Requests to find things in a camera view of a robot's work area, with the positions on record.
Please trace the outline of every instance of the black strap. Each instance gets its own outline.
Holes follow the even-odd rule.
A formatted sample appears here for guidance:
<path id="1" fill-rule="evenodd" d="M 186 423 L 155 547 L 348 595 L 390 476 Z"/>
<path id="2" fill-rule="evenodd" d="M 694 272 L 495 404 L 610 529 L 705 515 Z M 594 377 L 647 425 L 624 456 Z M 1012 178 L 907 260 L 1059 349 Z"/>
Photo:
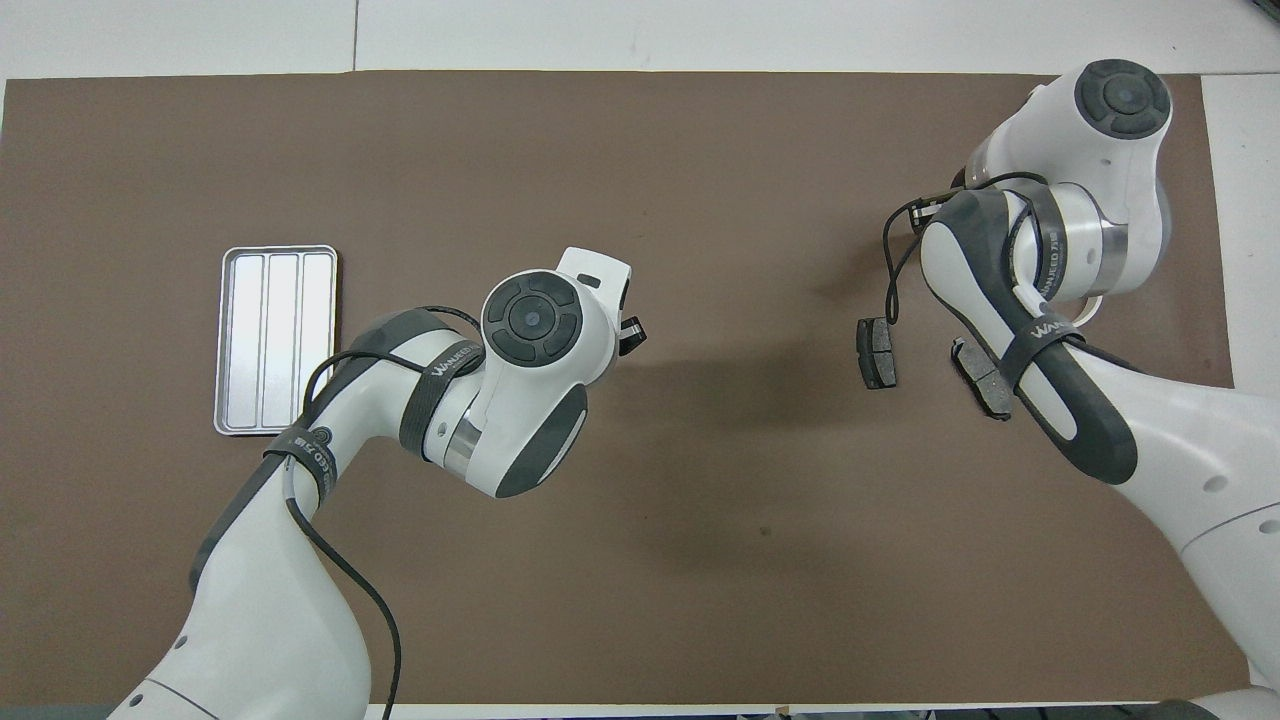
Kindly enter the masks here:
<path id="1" fill-rule="evenodd" d="M 262 455 L 285 455 L 301 462 L 315 479 L 320 502 L 324 502 L 338 480 L 338 462 L 329 450 L 329 439 L 328 428 L 316 428 L 312 432 L 289 425 L 283 433 L 275 436 Z"/>
<path id="2" fill-rule="evenodd" d="M 1044 313 L 1039 318 L 1033 318 L 1014 333 L 1005 356 L 1000 359 L 1000 374 L 1009 382 L 1009 387 L 1018 387 L 1023 373 L 1042 350 L 1071 336 L 1084 340 L 1071 320 L 1057 313 Z"/>
<path id="3" fill-rule="evenodd" d="M 413 392 L 408 396 L 408 402 L 404 404 L 404 415 L 401 416 L 401 447 L 426 460 L 422 450 L 428 425 L 431 424 L 435 407 L 444 398 L 444 391 L 449 388 L 453 378 L 476 369 L 483 359 L 484 348 L 470 340 L 461 340 L 445 348 L 422 370 Z"/>

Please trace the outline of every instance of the black cable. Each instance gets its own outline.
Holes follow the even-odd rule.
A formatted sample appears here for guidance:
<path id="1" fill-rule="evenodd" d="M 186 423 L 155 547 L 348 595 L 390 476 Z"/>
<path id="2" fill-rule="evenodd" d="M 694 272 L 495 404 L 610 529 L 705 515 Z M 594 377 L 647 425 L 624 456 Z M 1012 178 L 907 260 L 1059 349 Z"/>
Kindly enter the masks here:
<path id="1" fill-rule="evenodd" d="M 881 247 L 884 250 L 884 269 L 888 270 L 888 287 L 884 290 L 884 319 L 888 320 L 888 324 L 891 325 L 897 323 L 897 315 L 899 315 L 897 275 L 901 274 L 902 268 L 906 265 L 906 260 L 911 256 L 913 252 L 915 252 L 915 249 L 920 246 L 920 238 L 923 236 L 916 233 L 915 240 L 911 242 L 911 246 L 906 249 L 906 252 L 902 254 L 901 259 L 899 259 L 897 265 L 895 266 L 893 256 L 888 249 L 888 231 L 890 228 L 893 227 L 893 220 L 896 220 L 897 217 L 901 215 L 902 213 L 910 210 L 911 206 L 915 205 L 916 202 L 918 200 L 913 200 L 902 205 L 897 210 L 893 210 L 893 214 L 890 215 L 887 220 L 884 220 L 884 232 L 881 234 Z"/>
<path id="2" fill-rule="evenodd" d="M 403 359 L 403 357 L 401 357 L 398 355 L 392 355 L 390 352 L 376 352 L 376 351 L 370 351 L 370 350 L 343 350 L 342 352 L 335 352 L 335 354 L 330 355 L 329 357 L 326 357 L 324 363 L 320 363 L 319 365 L 316 365 L 316 369 L 312 370 L 311 377 L 307 378 L 307 386 L 302 391 L 302 416 L 303 418 L 308 418 L 308 419 L 311 418 L 311 404 L 315 402 L 315 398 L 312 396 L 316 392 L 316 383 L 320 382 L 320 375 L 323 375 L 324 372 L 328 370 L 332 365 L 335 365 L 335 364 L 338 364 L 338 363 L 340 363 L 343 360 L 348 360 L 351 357 L 372 357 L 375 360 L 387 360 L 389 363 L 396 363 L 397 365 L 399 365 L 402 368 L 408 368 L 410 370 L 413 370 L 415 373 L 421 373 L 421 372 L 426 370 L 426 368 L 424 368 L 422 365 L 419 365 L 417 363 L 413 363 L 411 360 L 406 360 L 406 359 Z"/>
<path id="3" fill-rule="evenodd" d="M 444 313 L 445 315 L 453 315 L 456 318 L 462 318 L 463 320 L 466 320 L 467 323 L 470 323 L 471 327 L 476 329 L 477 333 L 480 332 L 480 323 L 477 323 L 475 318 L 472 318 L 471 315 L 468 315 L 467 313 L 465 313 L 462 310 L 458 310 L 457 307 L 448 307 L 448 306 L 444 306 L 444 305 L 422 305 L 422 306 L 420 306 L 417 309 L 419 310 L 426 310 L 428 313 Z"/>
<path id="4" fill-rule="evenodd" d="M 302 510 L 298 509 L 298 501 L 294 497 L 289 497 L 284 501 L 284 505 L 289 509 L 289 515 L 293 516 L 293 521 L 298 525 L 305 536 L 311 541 L 311 544 L 316 546 L 320 552 L 325 553 L 325 557 L 333 561 L 348 578 L 352 579 L 360 589 L 365 591 L 370 598 L 372 598 L 374 605 L 381 611 L 383 619 L 387 620 L 387 629 L 392 634 L 392 653 L 394 653 L 396 660 L 392 666 L 392 685 L 387 692 L 387 706 L 383 708 L 383 720 L 388 720 L 392 716 L 392 706 L 396 705 L 396 691 L 399 688 L 399 671 L 401 671 L 401 643 L 399 643 L 399 628 L 396 625 L 396 618 L 392 615 L 392 609 L 383 600 L 383 596 L 378 593 L 372 583 L 365 579 L 355 568 L 351 566 L 347 560 L 333 548 L 320 533 L 307 521 L 306 516 L 302 515 Z"/>

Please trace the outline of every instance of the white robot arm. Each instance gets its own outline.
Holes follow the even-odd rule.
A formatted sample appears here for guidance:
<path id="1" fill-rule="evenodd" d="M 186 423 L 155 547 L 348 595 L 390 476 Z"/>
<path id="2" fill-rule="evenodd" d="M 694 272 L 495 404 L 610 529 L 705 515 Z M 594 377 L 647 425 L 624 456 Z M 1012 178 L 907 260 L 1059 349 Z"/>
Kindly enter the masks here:
<path id="1" fill-rule="evenodd" d="M 489 293 L 483 350 L 426 309 L 356 338 L 210 530 L 178 639 L 110 717 L 364 717 L 364 638 L 302 528 L 378 436 L 493 497 L 540 484 L 582 427 L 585 386 L 644 340 L 621 320 L 630 278 L 571 247 Z"/>
<path id="2" fill-rule="evenodd" d="M 1053 445 L 1164 532 L 1248 657 L 1257 687 L 1148 717 L 1280 719 L 1280 402 L 1129 369 L 1048 306 L 1134 290 L 1160 261 L 1171 111 L 1125 60 L 1037 88 L 970 159 L 966 184 L 989 187 L 925 227 L 922 268 Z M 1009 173 L 1044 182 L 991 183 Z"/>

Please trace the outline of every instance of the brand logo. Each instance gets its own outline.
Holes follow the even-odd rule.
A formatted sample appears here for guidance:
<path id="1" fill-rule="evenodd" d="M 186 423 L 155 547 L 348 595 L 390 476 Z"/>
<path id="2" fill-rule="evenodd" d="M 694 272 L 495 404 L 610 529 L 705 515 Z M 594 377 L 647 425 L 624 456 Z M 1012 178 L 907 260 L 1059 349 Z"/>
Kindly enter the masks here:
<path id="1" fill-rule="evenodd" d="M 1057 332 L 1057 331 L 1061 331 L 1064 328 L 1070 328 L 1070 327 L 1071 327 L 1071 323 L 1069 323 L 1066 320 L 1057 320 L 1057 322 L 1053 322 L 1053 323 L 1041 323 L 1041 324 L 1036 325 L 1034 328 L 1032 328 L 1032 337 L 1034 337 L 1034 338 L 1038 340 L 1038 338 L 1042 338 L 1042 337 L 1047 336 L 1048 333 Z"/>
<path id="2" fill-rule="evenodd" d="M 443 375 L 444 373 L 448 373 L 458 363 L 462 363 L 463 360 L 468 360 L 479 350 L 480 350 L 479 345 L 468 345 L 468 346 L 463 347 L 462 350 L 460 350 L 460 351 L 454 352 L 453 355 L 449 355 L 448 357 L 445 357 L 444 361 L 438 363 L 436 365 L 434 365 L 431 368 L 431 375 L 438 378 L 438 377 Z"/>
<path id="3" fill-rule="evenodd" d="M 333 465 L 329 462 L 329 454 L 325 452 L 324 447 L 310 443 L 300 437 L 293 438 L 293 445 L 302 450 L 303 455 L 316 461 L 316 465 L 320 466 L 320 471 L 324 473 L 326 480 L 333 477 Z"/>

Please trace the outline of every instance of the brown table mat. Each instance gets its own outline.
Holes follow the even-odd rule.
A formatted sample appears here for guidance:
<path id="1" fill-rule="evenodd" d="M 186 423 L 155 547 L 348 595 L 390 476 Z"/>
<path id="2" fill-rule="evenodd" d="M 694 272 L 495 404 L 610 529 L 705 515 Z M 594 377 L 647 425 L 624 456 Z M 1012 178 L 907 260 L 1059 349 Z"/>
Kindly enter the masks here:
<path id="1" fill-rule="evenodd" d="M 1019 406 L 982 418 L 918 263 L 901 387 L 863 389 L 879 227 L 1036 78 L 429 72 L 12 81 L 0 141 L 3 702 L 114 702 L 189 607 L 264 438 L 211 425 L 221 254 L 342 254 L 343 338 L 479 311 L 566 245 L 635 268 L 650 341 L 544 488 L 492 501 L 375 441 L 317 516 L 387 596 L 406 702 L 1196 696 L 1244 661 L 1174 551 Z M 1199 81 L 1175 211 L 1091 341 L 1229 384 Z M 339 577 L 369 639 L 385 630 Z"/>

